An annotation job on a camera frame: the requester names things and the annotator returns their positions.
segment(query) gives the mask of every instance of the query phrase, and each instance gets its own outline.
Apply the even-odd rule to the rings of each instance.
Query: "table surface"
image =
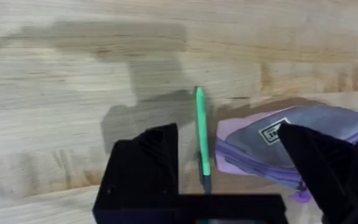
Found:
[[[181,190],[199,192],[194,86],[221,119],[293,105],[358,111],[358,1],[0,0],[0,223],[94,223],[112,143],[180,127]],[[280,192],[213,170],[214,192]]]

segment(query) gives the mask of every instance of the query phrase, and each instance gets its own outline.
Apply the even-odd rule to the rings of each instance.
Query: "purple pencil case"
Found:
[[[300,190],[307,188],[280,142],[282,123],[297,124],[348,142],[358,142],[358,112],[333,106],[294,106],[220,121],[215,146],[218,169],[258,175]],[[307,202],[309,196],[298,198]]]

